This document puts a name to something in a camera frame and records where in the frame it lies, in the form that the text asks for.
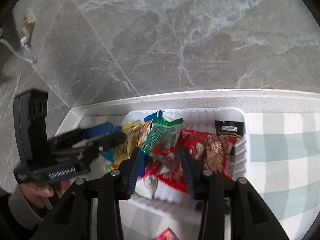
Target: gold snack wrapper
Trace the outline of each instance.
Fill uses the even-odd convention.
[[[126,123],[122,126],[122,132],[126,134],[127,139],[123,144],[117,146],[113,166],[118,167],[122,161],[130,158],[133,149],[138,145],[140,129],[140,120]]]

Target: white plastic tray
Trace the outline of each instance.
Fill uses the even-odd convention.
[[[121,124],[141,119],[159,109],[148,111],[131,111]],[[236,159],[233,180],[247,177],[250,170],[250,135],[248,122],[244,112],[239,108],[186,108],[162,109],[166,112],[183,116],[184,128],[201,132],[216,133],[215,121],[244,122],[244,136],[236,144]],[[136,193],[129,200],[134,205],[156,213],[160,216],[171,217],[192,224],[200,224],[201,213],[195,211],[196,202],[188,194],[177,191],[159,182],[153,200],[140,197]]]

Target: white cable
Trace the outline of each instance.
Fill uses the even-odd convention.
[[[35,60],[31,60],[29,58],[26,58],[22,55],[20,55],[18,52],[16,52],[14,50],[13,47],[11,47],[11,45],[9,44],[9,42],[7,42],[6,40],[4,39],[0,39],[0,43],[4,44],[16,57],[18,57],[19,59],[23,60],[23,61],[26,61],[26,62],[29,62],[31,64],[35,63],[36,61]]]
[[[24,47],[26,53],[28,54],[29,58],[33,61],[33,63],[37,63],[38,59],[36,55],[34,54],[33,48],[31,45]]]

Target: marble floor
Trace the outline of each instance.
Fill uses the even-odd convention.
[[[0,46],[0,186],[8,191],[18,161],[12,101],[31,87],[49,92],[49,136],[70,108],[108,100],[202,89],[320,92],[320,28],[302,0],[20,0],[3,26],[16,48],[28,9],[38,62]]]

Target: gray sleeve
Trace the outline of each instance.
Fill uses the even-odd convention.
[[[24,198],[18,185],[8,200],[9,209],[15,220],[26,229],[33,229],[35,225],[43,221]]]

